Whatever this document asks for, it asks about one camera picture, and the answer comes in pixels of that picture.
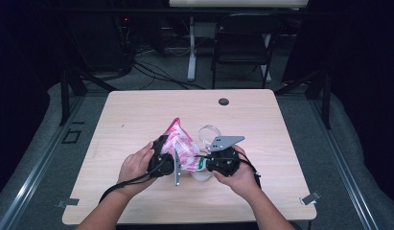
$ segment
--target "gray carpet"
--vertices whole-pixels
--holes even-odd
[[[283,76],[284,66],[288,59],[292,42],[293,38],[284,37],[278,43],[270,69],[272,82],[267,85],[267,88],[274,90],[282,86],[280,79]],[[176,50],[176,52],[179,54],[184,53],[182,50]],[[212,74],[209,55],[209,48],[198,50],[197,79],[193,83],[204,88],[210,88],[211,85]],[[156,72],[159,71],[158,68],[152,65],[158,66],[176,80],[186,82],[188,54],[176,56],[168,52],[165,57],[161,57],[155,52],[149,52],[136,57],[136,60],[149,66]],[[236,69],[221,67],[219,71],[221,77],[219,78],[222,80],[218,83],[218,88],[260,87],[261,84],[258,82],[260,81],[260,72],[250,73],[251,69],[249,67],[247,69],[242,67]],[[231,80],[225,79],[224,76],[229,76],[229,74],[232,75]],[[133,69],[127,76],[117,80],[109,80],[108,83],[123,90],[182,89],[182,86],[176,83],[152,80],[152,78],[146,77],[136,69]],[[80,138],[76,144],[59,143],[57,145],[54,158],[51,160],[49,168],[16,223],[15,229],[73,228],[65,226],[61,222],[63,209],[56,207],[56,204],[60,199],[69,197],[71,193],[106,99],[105,91],[99,86],[92,82],[86,82],[86,86],[90,93],[83,99],[78,113],[67,127],[71,128],[71,131],[79,130],[81,132]],[[332,150],[322,132],[320,123],[316,120],[317,114],[313,113],[310,103],[302,94],[305,87],[298,87],[293,91],[293,94],[280,96],[277,100],[310,191],[319,191],[322,195],[322,198],[315,205],[317,217],[313,221],[313,229],[363,229],[358,213],[336,169]],[[25,157],[23,157],[10,182],[0,195],[0,221],[35,166],[35,162],[45,153],[48,143],[58,130],[60,121],[59,85],[52,88],[49,93],[52,102],[48,113]],[[394,229],[394,203],[379,190],[373,177],[364,168],[361,146],[359,145],[356,132],[353,130],[341,104],[335,97],[332,99],[331,109],[332,131],[371,208],[371,213],[381,229]],[[307,227],[307,222],[298,222],[298,224],[302,228]],[[170,229],[230,228],[229,225],[166,227]],[[250,227],[252,227],[251,224],[237,225],[233,226],[233,229],[248,229]],[[161,226],[137,226],[132,229],[154,228],[162,229]]]

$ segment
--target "forearm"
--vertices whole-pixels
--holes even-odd
[[[260,230],[293,229],[263,191],[255,191],[246,201],[253,210]]]
[[[114,229],[131,197],[114,191],[89,214],[78,229]]]

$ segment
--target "chair backrest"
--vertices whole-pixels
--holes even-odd
[[[284,28],[283,21],[273,14],[232,13],[217,24],[216,33],[256,35],[278,34]]]

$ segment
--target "person's left hand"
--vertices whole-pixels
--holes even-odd
[[[150,142],[145,147],[138,150],[136,153],[129,155],[122,164],[122,168],[119,173],[118,183],[131,180],[145,174],[147,172],[147,168],[153,154],[154,149],[152,149],[152,142]],[[141,179],[140,181],[136,181],[145,182],[127,185],[125,186],[125,188],[119,189],[117,191],[124,193],[129,198],[132,198],[137,194],[141,193],[143,190],[147,189],[156,179],[157,178],[146,177]]]

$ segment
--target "hand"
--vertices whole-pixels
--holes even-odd
[[[234,145],[233,148],[235,151],[244,153],[244,150],[239,146]],[[239,154],[239,157],[247,160],[242,154]],[[253,170],[243,162],[232,176],[224,176],[216,171],[213,171],[213,175],[220,183],[229,186],[235,194],[244,199],[248,199],[257,191],[262,191],[254,179]]]
[[[153,154],[154,149],[152,149],[152,142],[150,142],[136,153],[129,155],[122,164],[118,183],[131,180],[145,174]],[[117,192],[122,192],[129,198],[132,198],[147,189],[155,180],[156,178],[146,177],[138,181],[145,182],[127,185],[125,188],[117,190]]]

